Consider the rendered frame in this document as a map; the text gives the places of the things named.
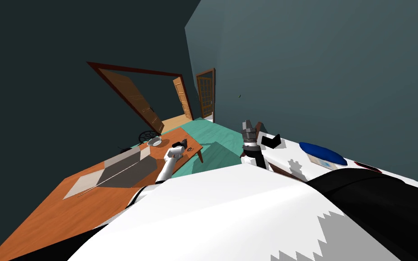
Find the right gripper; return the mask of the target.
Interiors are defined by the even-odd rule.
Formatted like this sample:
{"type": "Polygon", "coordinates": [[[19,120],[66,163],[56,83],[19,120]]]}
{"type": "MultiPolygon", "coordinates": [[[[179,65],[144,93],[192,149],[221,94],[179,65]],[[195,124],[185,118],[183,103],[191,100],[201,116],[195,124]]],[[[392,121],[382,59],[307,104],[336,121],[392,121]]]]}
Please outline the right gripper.
{"type": "Polygon", "coordinates": [[[250,121],[243,122],[242,136],[244,144],[246,145],[257,143],[257,129],[253,127],[250,121]]]}

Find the black angular object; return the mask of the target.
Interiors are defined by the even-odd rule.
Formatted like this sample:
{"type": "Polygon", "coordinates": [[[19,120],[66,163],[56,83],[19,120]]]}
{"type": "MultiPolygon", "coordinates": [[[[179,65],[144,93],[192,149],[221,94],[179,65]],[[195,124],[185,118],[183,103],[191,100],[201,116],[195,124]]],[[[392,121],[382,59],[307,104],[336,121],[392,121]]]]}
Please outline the black angular object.
{"type": "Polygon", "coordinates": [[[280,134],[275,135],[273,138],[263,136],[261,139],[261,144],[271,149],[277,148],[281,143],[282,142],[280,134]]]}

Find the light wooden panel door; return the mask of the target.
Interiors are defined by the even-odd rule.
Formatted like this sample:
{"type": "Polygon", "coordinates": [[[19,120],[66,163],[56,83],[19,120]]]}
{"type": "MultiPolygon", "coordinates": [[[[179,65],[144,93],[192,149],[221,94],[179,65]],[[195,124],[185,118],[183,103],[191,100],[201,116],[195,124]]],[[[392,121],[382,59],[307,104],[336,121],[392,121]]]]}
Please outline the light wooden panel door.
{"type": "Polygon", "coordinates": [[[192,112],[191,112],[189,102],[188,102],[188,98],[187,98],[187,95],[186,95],[186,90],[185,90],[185,87],[183,86],[182,77],[178,77],[178,78],[174,79],[173,84],[174,84],[174,87],[177,91],[177,94],[178,94],[179,100],[181,102],[181,105],[182,105],[185,116],[188,119],[193,120],[192,112]]]}

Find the brown glazed door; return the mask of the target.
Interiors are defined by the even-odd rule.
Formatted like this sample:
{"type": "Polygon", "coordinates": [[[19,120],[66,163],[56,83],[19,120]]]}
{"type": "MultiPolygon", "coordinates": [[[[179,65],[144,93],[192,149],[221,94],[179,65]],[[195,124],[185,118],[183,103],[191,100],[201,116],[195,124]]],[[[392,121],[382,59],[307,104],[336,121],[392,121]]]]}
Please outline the brown glazed door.
{"type": "Polygon", "coordinates": [[[215,118],[215,76],[215,68],[196,74],[201,115],[204,119],[209,120],[210,122],[213,122],[215,118]]]}

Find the large brown door leaf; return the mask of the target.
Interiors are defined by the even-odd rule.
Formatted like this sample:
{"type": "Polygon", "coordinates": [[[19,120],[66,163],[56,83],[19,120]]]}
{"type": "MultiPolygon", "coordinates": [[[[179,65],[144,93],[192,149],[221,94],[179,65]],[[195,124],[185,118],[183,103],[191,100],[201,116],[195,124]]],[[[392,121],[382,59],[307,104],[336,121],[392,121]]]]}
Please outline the large brown door leaf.
{"type": "Polygon", "coordinates": [[[138,111],[138,114],[143,116],[146,122],[148,122],[157,133],[161,134],[164,128],[162,120],[151,108],[150,104],[134,85],[133,81],[127,76],[112,71],[104,69],[99,69],[99,71],[103,73],[126,100],[133,105],[138,111]]]}

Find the grey laptop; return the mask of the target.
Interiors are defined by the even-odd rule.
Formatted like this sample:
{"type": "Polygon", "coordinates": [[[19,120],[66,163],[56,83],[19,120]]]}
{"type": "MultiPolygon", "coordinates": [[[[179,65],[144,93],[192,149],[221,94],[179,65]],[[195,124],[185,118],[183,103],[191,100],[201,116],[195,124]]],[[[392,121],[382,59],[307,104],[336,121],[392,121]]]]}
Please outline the grey laptop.
{"type": "Polygon", "coordinates": [[[131,188],[157,169],[149,147],[129,148],[106,160],[104,168],[79,177],[65,199],[95,187],[131,188]]]}

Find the blue pillow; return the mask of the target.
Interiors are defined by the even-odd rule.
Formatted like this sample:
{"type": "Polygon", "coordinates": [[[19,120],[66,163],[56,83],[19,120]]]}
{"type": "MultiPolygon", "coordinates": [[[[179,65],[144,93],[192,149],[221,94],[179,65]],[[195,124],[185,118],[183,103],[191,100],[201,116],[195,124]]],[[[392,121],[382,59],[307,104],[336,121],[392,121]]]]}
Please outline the blue pillow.
{"type": "Polygon", "coordinates": [[[343,166],[347,165],[347,161],[344,159],[344,157],[328,148],[306,142],[300,142],[299,146],[306,154],[311,155],[315,158],[320,158],[321,160],[325,160],[343,166]]]}

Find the pale book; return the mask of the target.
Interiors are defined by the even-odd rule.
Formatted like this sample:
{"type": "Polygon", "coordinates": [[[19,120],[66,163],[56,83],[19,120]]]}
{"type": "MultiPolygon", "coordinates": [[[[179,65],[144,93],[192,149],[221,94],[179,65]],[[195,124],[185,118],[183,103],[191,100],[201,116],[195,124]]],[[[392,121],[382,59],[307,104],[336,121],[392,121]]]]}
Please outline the pale book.
{"type": "Polygon", "coordinates": [[[318,157],[315,157],[315,156],[312,156],[312,155],[309,155],[309,154],[307,154],[307,156],[308,156],[309,161],[311,163],[317,164],[317,165],[319,165],[321,167],[324,167],[324,168],[327,168],[327,169],[330,169],[330,170],[336,170],[336,169],[338,169],[337,166],[334,163],[332,163],[332,162],[329,162],[329,161],[320,159],[318,157]]]}

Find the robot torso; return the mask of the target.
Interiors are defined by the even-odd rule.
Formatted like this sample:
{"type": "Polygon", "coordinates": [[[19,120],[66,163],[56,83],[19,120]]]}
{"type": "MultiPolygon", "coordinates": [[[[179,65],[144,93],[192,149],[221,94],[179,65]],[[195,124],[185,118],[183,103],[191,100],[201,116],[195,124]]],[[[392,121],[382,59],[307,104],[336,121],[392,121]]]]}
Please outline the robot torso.
{"type": "Polygon", "coordinates": [[[400,261],[315,189],[249,164],[172,178],[69,261],[400,261]]]}

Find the dark red flat object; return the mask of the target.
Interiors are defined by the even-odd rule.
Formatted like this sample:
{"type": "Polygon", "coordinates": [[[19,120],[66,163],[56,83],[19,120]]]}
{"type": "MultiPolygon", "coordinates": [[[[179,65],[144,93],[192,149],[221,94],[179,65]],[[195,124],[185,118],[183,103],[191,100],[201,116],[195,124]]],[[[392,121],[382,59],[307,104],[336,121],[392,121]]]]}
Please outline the dark red flat object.
{"type": "Polygon", "coordinates": [[[355,164],[359,167],[369,169],[369,170],[372,170],[372,171],[375,171],[375,172],[378,172],[378,173],[382,173],[381,170],[379,170],[378,168],[372,167],[370,165],[366,165],[366,164],[363,164],[363,163],[360,163],[360,162],[357,162],[357,161],[355,161],[355,164]]]}

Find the orange wooden table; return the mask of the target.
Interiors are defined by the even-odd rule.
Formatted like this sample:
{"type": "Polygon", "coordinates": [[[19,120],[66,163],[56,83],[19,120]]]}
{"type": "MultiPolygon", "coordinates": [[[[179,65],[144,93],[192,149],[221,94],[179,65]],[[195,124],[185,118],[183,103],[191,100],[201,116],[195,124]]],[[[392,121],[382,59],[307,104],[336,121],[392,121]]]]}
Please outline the orange wooden table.
{"type": "Polygon", "coordinates": [[[193,151],[184,152],[173,171],[176,172],[193,156],[201,156],[203,138],[188,126],[165,133],[163,142],[156,147],[146,144],[138,147],[150,148],[151,156],[157,161],[157,169],[131,188],[95,187],[65,199],[79,177],[101,170],[104,162],[83,170],[63,180],[50,195],[22,222],[22,224],[0,246],[0,261],[10,261],[40,248],[76,236],[98,227],[106,220],[124,210],[141,186],[154,183],[164,166],[165,152],[175,142],[187,139],[193,151]]]}

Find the white bed with brown frame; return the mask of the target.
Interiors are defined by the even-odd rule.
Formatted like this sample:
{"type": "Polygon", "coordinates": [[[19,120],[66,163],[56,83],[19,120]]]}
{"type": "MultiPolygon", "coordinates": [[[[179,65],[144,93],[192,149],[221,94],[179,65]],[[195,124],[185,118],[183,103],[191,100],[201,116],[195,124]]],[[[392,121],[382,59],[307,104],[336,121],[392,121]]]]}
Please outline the white bed with brown frame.
{"type": "MultiPolygon", "coordinates": [[[[261,139],[263,136],[267,136],[269,138],[273,138],[274,136],[265,132],[261,131],[262,123],[259,122],[255,128],[257,129],[257,143],[256,144],[249,144],[243,145],[244,151],[248,151],[248,149],[253,149],[255,151],[259,151],[262,153],[263,158],[265,160],[265,165],[268,170],[272,170],[274,172],[278,172],[284,175],[287,175],[291,178],[307,182],[312,179],[318,178],[321,175],[324,175],[332,170],[321,167],[317,164],[311,163],[307,154],[300,148],[299,143],[295,143],[284,138],[281,138],[281,144],[275,148],[271,149],[261,144],[261,139]]],[[[345,158],[347,161],[347,165],[339,165],[335,164],[338,169],[345,169],[345,168],[357,168],[357,169],[365,169],[359,167],[355,164],[355,161],[349,160],[345,158]]],[[[414,187],[418,187],[418,181],[413,179],[409,179],[397,174],[393,174],[391,172],[382,170],[382,174],[387,176],[392,176],[394,178],[398,178],[405,183],[412,185],[414,187]]]]}

